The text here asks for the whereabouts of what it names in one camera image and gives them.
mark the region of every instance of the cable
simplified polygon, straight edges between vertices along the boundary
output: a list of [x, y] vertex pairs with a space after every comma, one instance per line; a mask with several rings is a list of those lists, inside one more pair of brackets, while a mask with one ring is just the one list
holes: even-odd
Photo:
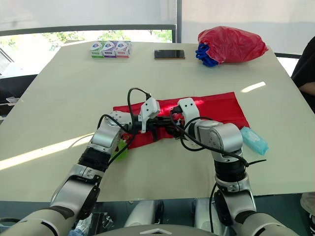
[[215, 183], [215, 185], [213, 185], [213, 188], [212, 188], [212, 191], [211, 191], [211, 194], [210, 194], [210, 199], [209, 199], [210, 230], [211, 230], [212, 233], [213, 233], [213, 221], [212, 221], [211, 205], [212, 205], [212, 197], [213, 197], [213, 194], [215, 192], [216, 186], [217, 186], [217, 183]]
[[104, 114], [100, 117], [99, 121], [98, 121], [98, 124], [97, 124], [97, 128], [100, 127], [100, 124], [102, 123], [102, 120], [104, 119], [104, 117], [107, 117], [109, 119], [111, 119], [116, 125], [118, 125], [124, 132], [128, 133], [129, 131], [123, 127], [118, 121], [116, 121], [114, 118], [112, 118], [110, 115], [108, 114]]
[[132, 138], [130, 139], [130, 141], [127, 143], [126, 146], [124, 146], [119, 152], [116, 153], [116, 155], [108, 162], [108, 166], [110, 164], [112, 164], [113, 161], [115, 161], [115, 159], [123, 153], [123, 151], [125, 151], [130, 145], [131, 143], [133, 142], [134, 138], [136, 137], [136, 135], [133, 135]]
[[248, 165], [250, 166], [250, 165], [252, 165], [252, 164], [256, 164], [256, 163], [263, 162], [263, 161], [266, 161], [266, 159], [258, 160], [258, 161], [253, 161], [253, 162], [248, 163]]
[[133, 87], [131, 89], [129, 89], [128, 91], [128, 95], [127, 95], [127, 103], [128, 103], [128, 108], [129, 108], [129, 112], [130, 112], [130, 116], [131, 116], [131, 130], [134, 129], [134, 116], [133, 116], [133, 112], [132, 112], [132, 108], [131, 108], [131, 103], [130, 103], [130, 95], [131, 95], [131, 92], [133, 90], [139, 90], [141, 92], [143, 92], [145, 95], [146, 95], [146, 100], [148, 100], [151, 95], [147, 92], [145, 92], [144, 90], [140, 89], [140, 88], [137, 88], [137, 87]]
[[237, 159], [239, 159], [240, 161], [242, 161], [244, 163], [244, 165], [246, 167], [249, 166], [248, 162], [242, 158], [241, 156], [239, 155], [236, 155], [234, 153], [231, 153], [231, 152], [227, 152], [227, 151], [224, 151], [224, 150], [220, 150], [220, 149], [216, 149], [216, 148], [212, 148], [212, 147], [209, 147], [207, 145], [204, 145], [203, 143], [199, 142], [198, 140], [196, 140], [195, 138], [193, 138], [190, 134], [188, 134], [182, 127], [180, 127], [179, 125], [177, 125], [173, 119], [173, 116], [172, 116], [172, 112], [170, 114], [170, 120], [172, 122], [172, 124], [177, 127], [179, 130], [181, 130], [187, 137], [189, 137], [193, 142], [195, 142], [196, 144], [198, 144], [199, 146], [202, 146], [203, 148], [205, 149], [208, 149], [210, 151], [215, 151], [215, 152], [218, 152], [218, 153], [221, 153], [223, 155], [228, 155], [228, 156], [232, 156], [232, 157], [235, 157]]
[[184, 140], [183, 140], [183, 137], [182, 137], [182, 136], [180, 137], [180, 140], [181, 140], [182, 146], [183, 146], [184, 148], [186, 148], [187, 150], [189, 150], [189, 151], [201, 151], [201, 150], [205, 149], [204, 147], [200, 147], [200, 148], [190, 148], [190, 147], [186, 146], [186, 144], [184, 143]]
[[[196, 117], [196, 118], [193, 118], [191, 119], [185, 126], [184, 126], [184, 130], [186, 130], [186, 128], [195, 120], [198, 120], [198, 119], [207, 119], [207, 120], [212, 120], [211, 118], [208, 118], [208, 117]], [[186, 148], [187, 150], [189, 151], [201, 151], [203, 149], [205, 149], [204, 147], [200, 147], [200, 148], [190, 148], [188, 146], [186, 146], [186, 144], [184, 143], [184, 135], [180, 136], [180, 140], [181, 140], [181, 144], [184, 148]]]

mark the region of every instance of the smartphone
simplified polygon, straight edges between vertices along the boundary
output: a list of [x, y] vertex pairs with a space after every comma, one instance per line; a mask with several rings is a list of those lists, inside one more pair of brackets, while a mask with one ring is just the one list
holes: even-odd
[[154, 50], [154, 59], [185, 59], [183, 50]]

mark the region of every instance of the blue wet wipes package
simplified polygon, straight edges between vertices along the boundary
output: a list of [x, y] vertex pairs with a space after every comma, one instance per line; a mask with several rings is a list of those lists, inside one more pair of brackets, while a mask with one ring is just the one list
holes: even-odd
[[248, 127], [241, 129], [241, 134], [244, 143], [251, 148], [251, 150], [264, 155], [268, 150], [268, 144], [258, 134]]

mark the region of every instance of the black shirt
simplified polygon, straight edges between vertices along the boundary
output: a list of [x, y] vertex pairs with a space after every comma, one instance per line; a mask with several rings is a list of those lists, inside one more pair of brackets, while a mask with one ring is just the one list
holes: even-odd
[[[306, 83], [315, 82], [315, 37], [307, 44], [296, 67], [292, 79], [299, 88]], [[315, 96], [301, 92], [305, 100], [315, 113]]]

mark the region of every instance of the white curtain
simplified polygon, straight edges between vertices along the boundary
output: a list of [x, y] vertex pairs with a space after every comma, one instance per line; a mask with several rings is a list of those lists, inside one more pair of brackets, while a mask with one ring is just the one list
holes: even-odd
[[0, 31], [175, 24], [175, 0], [0, 0]]
[[276, 53], [302, 54], [315, 36], [315, 0], [183, 0], [182, 42], [231, 26], [259, 34]]

